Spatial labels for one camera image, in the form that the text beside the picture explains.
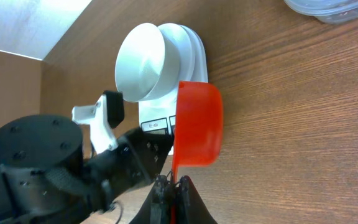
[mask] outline kitchen scale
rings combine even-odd
[[[156,100],[139,102],[139,124],[147,133],[174,134],[179,81],[208,82],[205,49],[196,32],[186,26],[169,23],[158,28],[178,49],[180,71],[171,92]]]

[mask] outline red object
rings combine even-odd
[[[212,84],[179,83],[172,171],[179,166],[208,166],[219,156],[223,138],[223,103]]]

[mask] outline white bowl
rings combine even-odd
[[[158,99],[173,89],[180,68],[174,44],[149,23],[135,27],[119,49],[116,86],[124,100]]]

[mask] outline wooden table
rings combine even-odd
[[[70,116],[114,90],[120,45],[143,22],[183,24],[203,40],[224,141],[211,167],[180,173],[218,223],[358,223],[358,20],[322,24],[278,0],[94,0],[45,59],[41,112]],[[116,134],[139,125],[137,105],[125,107]],[[123,223],[148,192],[120,197]]]

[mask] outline container lid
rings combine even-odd
[[[358,8],[358,0],[284,0],[294,11],[308,16],[330,16]]]

